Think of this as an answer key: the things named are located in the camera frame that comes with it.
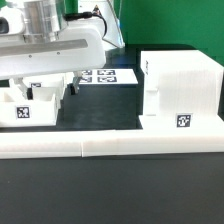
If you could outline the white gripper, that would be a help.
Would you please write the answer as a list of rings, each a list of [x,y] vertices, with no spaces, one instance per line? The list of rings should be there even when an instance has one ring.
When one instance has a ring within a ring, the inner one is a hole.
[[[105,63],[102,34],[94,25],[69,25],[49,43],[0,41],[0,80],[18,78],[16,85],[27,100],[33,99],[33,91],[21,77],[102,68]],[[80,80],[81,73],[75,72],[72,95],[78,93]]]

